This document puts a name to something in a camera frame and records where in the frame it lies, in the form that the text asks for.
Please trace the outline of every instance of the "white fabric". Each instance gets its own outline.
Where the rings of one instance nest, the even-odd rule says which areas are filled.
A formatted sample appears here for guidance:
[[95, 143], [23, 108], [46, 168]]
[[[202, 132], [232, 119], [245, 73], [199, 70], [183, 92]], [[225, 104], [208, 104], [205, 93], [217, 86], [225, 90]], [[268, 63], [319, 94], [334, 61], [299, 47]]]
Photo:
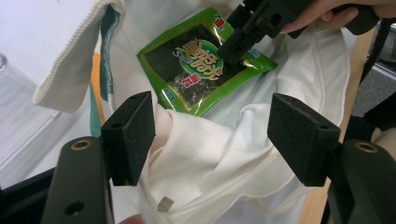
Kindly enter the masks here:
[[[204, 7], [215, 2], [224, 12], [240, 3], [202, 2]], [[152, 91], [136, 53], [203, 6], [198, 0], [96, 2], [37, 89], [37, 103], [68, 112], [78, 108], [88, 86], [87, 64], [108, 3], [121, 14], [110, 51], [116, 105], [132, 94]], [[340, 31], [311, 26], [297, 40], [266, 38], [257, 49], [275, 58], [279, 67], [250, 80], [204, 118], [154, 105], [157, 136], [140, 179], [149, 205], [140, 212], [147, 220], [212, 223], [236, 201], [272, 195], [293, 179], [266, 133], [274, 91], [297, 97], [340, 123], [349, 73], [347, 47]], [[294, 202], [294, 197], [307, 191], [297, 188], [286, 200]], [[156, 212], [164, 196], [175, 203], [169, 213]]]

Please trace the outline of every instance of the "seaweed snack bag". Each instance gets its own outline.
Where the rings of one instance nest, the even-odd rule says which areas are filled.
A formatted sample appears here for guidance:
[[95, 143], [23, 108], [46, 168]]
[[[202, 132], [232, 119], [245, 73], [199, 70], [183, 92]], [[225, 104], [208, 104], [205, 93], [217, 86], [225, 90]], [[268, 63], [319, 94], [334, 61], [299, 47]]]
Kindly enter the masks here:
[[241, 63], [229, 64], [217, 54], [233, 27], [212, 7], [160, 35], [137, 55], [168, 109], [196, 116], [276, 63], [251, 49]]

